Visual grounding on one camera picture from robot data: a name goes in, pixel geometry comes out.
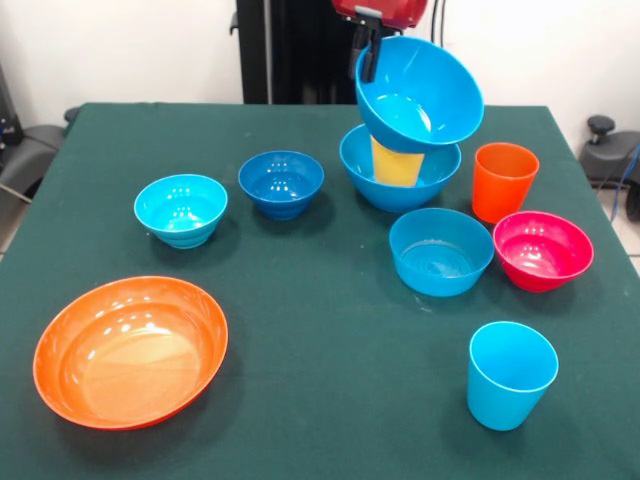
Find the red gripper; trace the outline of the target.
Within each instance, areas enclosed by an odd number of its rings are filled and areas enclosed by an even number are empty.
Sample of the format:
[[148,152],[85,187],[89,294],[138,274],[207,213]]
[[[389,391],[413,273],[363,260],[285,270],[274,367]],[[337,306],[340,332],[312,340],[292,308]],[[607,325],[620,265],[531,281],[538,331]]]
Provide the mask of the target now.
[[357,27],[350,50],[349,77],[356,77],[357,60],[364,49],[361,82],[374,81],[381,46],[382,26],[405,30],[414,28],[422,19],[427,0],[332,0],[336,12]]

